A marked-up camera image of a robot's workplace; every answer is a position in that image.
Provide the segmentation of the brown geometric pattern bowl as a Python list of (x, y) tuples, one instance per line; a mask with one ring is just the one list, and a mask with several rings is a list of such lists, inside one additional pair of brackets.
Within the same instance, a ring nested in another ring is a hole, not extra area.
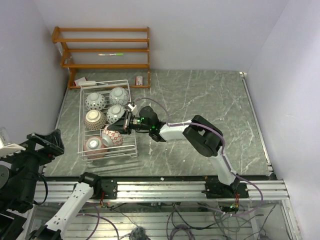
[(102, 129), (107, 124), (106, 115), (100, 110), (90, 110), (84, 116), (84, 125), (87, 129), (95, 131)]

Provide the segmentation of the blue floral pattern bowl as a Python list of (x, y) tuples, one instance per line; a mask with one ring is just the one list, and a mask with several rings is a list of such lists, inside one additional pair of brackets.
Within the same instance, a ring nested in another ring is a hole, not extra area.
[(106, 112), (106, 119), (109, 124), (117, 122), (125, 113), (125, 108), (121, 105), (113, 105)]

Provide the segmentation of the olive leaf pattern bowl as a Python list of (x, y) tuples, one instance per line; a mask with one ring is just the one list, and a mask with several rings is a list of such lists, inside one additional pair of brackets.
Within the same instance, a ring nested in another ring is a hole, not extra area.
[(85, 99), (86, 108), (90, 110), (98, 110), (101, 111), (107, 105), (106, 98), (98, 92), (90, 93)]

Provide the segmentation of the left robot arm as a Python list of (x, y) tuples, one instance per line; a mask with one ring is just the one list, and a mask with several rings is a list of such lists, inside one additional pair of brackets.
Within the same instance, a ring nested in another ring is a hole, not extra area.
[[(39, 168), (63, 155), (65, 147), (61, 131), (41, 135), (31, 133), (21, 144), (10, 141), (7, 130), (0, 129), (0, 159), (10, 167), (0, 167), (0, 238), (15, 240), (23, 231), (26, 218), (22, 214), (38, 206), (35, 200), (39, 180), (46, 182)], [(38, 230), (29, 234), (30, 240), (62, 240), (65, 232), (89, 199), (102, 196), (101, 177), (83, 173), (59, 211)]]

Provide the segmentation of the red patterned bowl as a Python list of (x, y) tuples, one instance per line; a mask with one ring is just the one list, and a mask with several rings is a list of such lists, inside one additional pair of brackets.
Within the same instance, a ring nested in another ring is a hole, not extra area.
[(99, 136), (90, 137), (83, 145), (84, 155), (89, 159), (103, 158), (108, 152), (107, 147), (103, 144)]

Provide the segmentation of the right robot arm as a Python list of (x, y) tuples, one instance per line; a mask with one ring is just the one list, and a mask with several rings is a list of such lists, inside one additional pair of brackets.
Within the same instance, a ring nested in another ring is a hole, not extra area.
[(109, 130), (129, 135), (132, 131), (147, 133), (155, 142), (187, 140), (202, 156), (207, 157), (217, 171), (217, 180), (205, 183), (202, 191), (207, 199), (248, 198), (247, 184), (241, 183), (225, 155), (225, 140), (222, 132), (200, 115), (179, 123), (165, 123), (150, 106), (143, 107), (139, 116), (126, 110)]

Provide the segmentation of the white petal pattern bowl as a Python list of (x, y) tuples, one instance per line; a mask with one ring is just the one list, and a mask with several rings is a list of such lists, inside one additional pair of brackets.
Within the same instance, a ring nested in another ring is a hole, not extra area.
[(109, 93), (109, 101), (111, 105), (124, 106), (130, 101), (130, 95), (123, 87), (115, 87)]

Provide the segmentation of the blue triangle pattern bowl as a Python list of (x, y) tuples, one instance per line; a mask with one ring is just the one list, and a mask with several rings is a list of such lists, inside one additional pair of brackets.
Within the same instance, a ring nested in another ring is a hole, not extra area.
[(106, 125), (101, 133), (102, 143), (110, 147), (119, 147), (124, 143), (123, 137), (118, 131), (110, 130), (109, 125)]

